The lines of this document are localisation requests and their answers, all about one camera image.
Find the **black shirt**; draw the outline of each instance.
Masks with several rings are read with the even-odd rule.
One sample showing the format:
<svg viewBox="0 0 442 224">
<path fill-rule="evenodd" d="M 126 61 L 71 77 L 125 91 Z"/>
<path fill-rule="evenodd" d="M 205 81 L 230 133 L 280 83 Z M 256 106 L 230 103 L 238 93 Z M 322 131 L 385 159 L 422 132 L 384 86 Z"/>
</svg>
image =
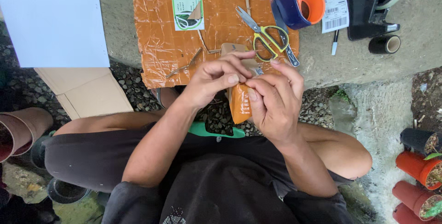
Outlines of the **black shirt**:
<svg viewBox="0 0 442 224">
<path fill-rule="evenodd" d="M 353 223 L 339 193 L 320 198 L 291 191 L 282 201 L 272 176 L 240 156 L 206 154 L 171 171 L 158 187 L 118 184 L 102 223 Z"/>
</svg>

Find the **pen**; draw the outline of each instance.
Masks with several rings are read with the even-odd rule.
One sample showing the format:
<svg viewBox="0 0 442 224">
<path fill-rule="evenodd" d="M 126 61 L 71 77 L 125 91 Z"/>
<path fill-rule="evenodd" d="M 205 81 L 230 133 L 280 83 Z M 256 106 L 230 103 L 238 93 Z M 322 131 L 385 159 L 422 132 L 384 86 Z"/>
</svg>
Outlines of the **pen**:
<svg viewBox="0 0 442 224">
<path fill-rule="evenodd" d="M 334 40 L 333 40 L 333 45 L 331 47 L 331 55 L 335 55 L 336 54 L 336 48 L 338 47 L 338 36 L 339 36 L 339 29 L 334 31 Z"/>
</svg>

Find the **knife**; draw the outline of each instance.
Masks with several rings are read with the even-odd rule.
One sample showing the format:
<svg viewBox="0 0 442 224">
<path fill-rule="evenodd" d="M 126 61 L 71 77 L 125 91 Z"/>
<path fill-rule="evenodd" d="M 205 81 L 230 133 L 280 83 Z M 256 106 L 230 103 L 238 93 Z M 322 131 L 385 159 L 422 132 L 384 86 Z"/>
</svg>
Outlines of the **knife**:
<svg viewBox="0 0 442 224">
<path fill-rule="evenodd" d="M 281 12 L 279 11 L 278 5 L 276 4 L 275 0 L 270 0 L 270 6 L 272 7 L 272 13 L 273 18 L 275 19 L 275 24 L 279 28 L 283 29 L 287 34 L 289 34 L 289 29 L 287 28 L 287 25 L 285 25 L 284 20 L 282 19 Z M 279 38 L 282 41 L 282 44 L 285 45 L 287 40 L 285 39 L 285 35 L 278 30 L 279 32 Z M 290 48 L 290 44 L 285 49 L 285 53 L 287 54 L 287 57 L 290 60 L 290 63 L 293 65 L 293 67 L 299 66 L 299 61 L 296 59 L 295 54 L 293 54 L 292 48 Z"/>
</svg>

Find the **orange package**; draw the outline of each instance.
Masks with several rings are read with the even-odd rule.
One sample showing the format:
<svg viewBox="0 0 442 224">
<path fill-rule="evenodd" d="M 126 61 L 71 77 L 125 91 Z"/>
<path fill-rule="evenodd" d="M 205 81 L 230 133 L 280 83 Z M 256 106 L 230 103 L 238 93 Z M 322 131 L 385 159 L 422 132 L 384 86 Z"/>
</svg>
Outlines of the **orange package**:
<svg viewBox="0 0 442 224">
<path fill-rule="evenodd" d="M 235 11 L 236 6 L 246 9 L 245 0 L 201 0 L 201 2 L 204 19 L 201 36 L 208 50 L 219 49 L 225 42 L 245 44 L 251 49 L 254 31 Z M 275 24 L 269 0 L 249 0 L 249 2 L 251 17 L 258 25 Z M 175 30 L 172 0 L 134 0 L 134 18 L 141 65 L 144 70 L 141 75 L 147 88 L 186 85 L 199 64 L 220 57 L 219 53 L 208 53 L 203 49 L 189 69 L 180 70 L 166 78 L 171 71 L 189 64 L 196 51 L 200 47 L 204 48 L 198 30 Z M 294 54 L 298 55 L 297 30 L 290 30 L 289 43 Z M 285 53 L 282 53 L 278 58 L 282 60 L 285 57 Z M 264 73 L 276 72 L 268 62 L 257 62 Z"/>
<path fill-rule="evenodd" d="M 247 51 L 246 45 L 235 43 L 223 43 L 221 45 L 221 56 L 232 51 Z M 262 69 L 255 59 L 242 60 L 243 65 L 249 70 L 253 76 L 263 74 Z M 229 99 L 230 112 L 235 124 L 242 123 L 251 117 L 250 101 L 247 93 L 248 86 L 239 83 L 227 90 L 227 98 Z"/>
</svg>

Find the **yellow scissors handle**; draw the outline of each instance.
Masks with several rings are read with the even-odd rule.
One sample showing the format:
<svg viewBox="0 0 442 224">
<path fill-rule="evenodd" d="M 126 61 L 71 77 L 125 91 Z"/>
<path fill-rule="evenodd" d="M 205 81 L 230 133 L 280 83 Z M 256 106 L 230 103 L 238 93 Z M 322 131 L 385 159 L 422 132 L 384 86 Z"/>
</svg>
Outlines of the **yellow scissors handle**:
<svg viewBox="0 0 442 224">
<path fill-rule="evenodd" d="M 268 34 L 267 30 L 268 29 L 277 29 L 279 30 L 279 33 L 284 33 L 285 38 L 287 40 L 287 42 L 285 44 L 283 44 L 283 46 L 281 46 L 274 38 L 273 36 L 271 36 L 270 34 Z M 284 52 L 284 50 L 287 48 L 287 46 L 289 45 L 289 35 L 287 34 L 287 32 L 285 32 L 285 30 L 279 28 L 278 26 L 273 26 L 273 25 L 269 25 L 266 27 L 262 27 L 261 26 L 261 33 L 266 36 L 266 38 L 268 38 L 273 45 L 275 45 L 276 47 L 278 47 L 279 52 Z"/>
<path fill-rule="evenodd" d="M 255 33 L 255 38 L 253 38 L 253 49 L 256 50 L 256 42 L 259 41 L 261 44 L 272 54 L 272 57 L 270 58 L 264 58 L 262 57 L 258 52 L 256 53 L 256 56 L 262 60 L 263 62 L 270 62 L 270 59 L 274 59 L 278 57 L 278 54 L 273 51 L 273 49 L 267 44 L 267 41 L 262 38 L 262 36 L 259 33 Z"/>
</svg>

